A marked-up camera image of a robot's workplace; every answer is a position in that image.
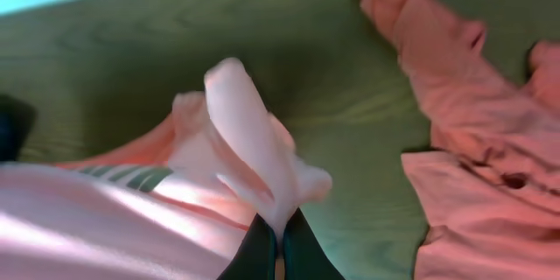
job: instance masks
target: garment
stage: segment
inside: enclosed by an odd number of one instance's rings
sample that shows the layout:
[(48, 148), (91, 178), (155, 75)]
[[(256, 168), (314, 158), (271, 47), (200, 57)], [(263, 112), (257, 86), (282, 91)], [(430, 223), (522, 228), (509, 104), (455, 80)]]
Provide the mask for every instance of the garment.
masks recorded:
[(329, 174), (305, 164), (241, 62), (136, 141), (58, 167), (0, 165), (0, 279), (216, 279), (256, 213), (282, 241)]
[(480, 56), (481, 22), (435, 0), (361, 0), (398, 51), (439, 151), (402, 155), (430, 224), (415, 279), (560, 277), (560, 45), (523, 88)]

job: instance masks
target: pink cloth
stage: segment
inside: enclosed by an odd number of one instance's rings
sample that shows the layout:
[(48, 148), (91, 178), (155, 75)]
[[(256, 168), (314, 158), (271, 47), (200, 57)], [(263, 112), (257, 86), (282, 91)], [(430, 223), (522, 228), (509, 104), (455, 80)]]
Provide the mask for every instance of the pink cloth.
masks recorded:
[[(178, 95), (148, 135), (59, 165), (70, 171), (0, 165), (0, 279), (213, 280), (256, 213), (279, 240), (300, 205), (327, 194), (330, 175), (295, 155), (239, 60), (222, 61), (205, 86)], [(88, 165), (92, 176), (71, 171)], [(133, 180), (146, 165), (172, 171), (148, 194), (97, 178), (106, 165)]]
[(480, 56), (482, 23), (435, 0), (361, 8), (396, 47), (442, 150), (402, 156), (430, 224), (415, 279), (559, 279), (560, 45), (539, 43), (517, 88)]

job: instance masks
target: hole in fabric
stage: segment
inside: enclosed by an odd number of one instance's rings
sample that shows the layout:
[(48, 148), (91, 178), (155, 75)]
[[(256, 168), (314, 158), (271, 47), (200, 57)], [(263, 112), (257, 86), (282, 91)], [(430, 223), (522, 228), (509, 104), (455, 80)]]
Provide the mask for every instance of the hole in fabric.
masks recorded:
[(522, 189), (527, 184), (527, 175), (523, 173), (503, 174), (501, 180), (511, 189)]

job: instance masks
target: grasped fabric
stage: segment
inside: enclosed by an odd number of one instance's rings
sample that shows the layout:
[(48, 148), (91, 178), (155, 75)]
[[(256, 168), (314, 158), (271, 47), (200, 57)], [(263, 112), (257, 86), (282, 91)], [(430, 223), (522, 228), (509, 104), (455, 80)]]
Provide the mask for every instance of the grasped fabric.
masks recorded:
[(558, 279), (560, 45), (535, 46), (518, 88), (480, 56), (481, 22), (435, 0), (360, 5), (398, 51), (440, 149), (402, 156), (430, 224), (415, 279)]
[(331, 177), (296, 157), (241, 62), (87, 161), (0, 165), (0, 279), (216, 279), (259, 213), (277, 240)]

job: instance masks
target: wood grain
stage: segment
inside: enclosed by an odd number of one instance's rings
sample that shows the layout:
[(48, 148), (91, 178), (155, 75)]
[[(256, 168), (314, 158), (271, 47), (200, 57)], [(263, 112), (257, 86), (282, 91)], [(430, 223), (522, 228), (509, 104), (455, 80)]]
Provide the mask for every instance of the wood grain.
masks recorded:
[[(487, 21), (486, 56), (518, 82), (530, 45), (560, 37), (555, 0), (443, 1)], [(0, 91), (38, 112), (26, 161), (125, 144), (228, 56), (332, 173), (331, 197), (304, 211), (334, 264), (410, 278), (425, 221), (399, 155), (428, 143), (428, 123), (357, 0), (80, 0), (0, 18)]]

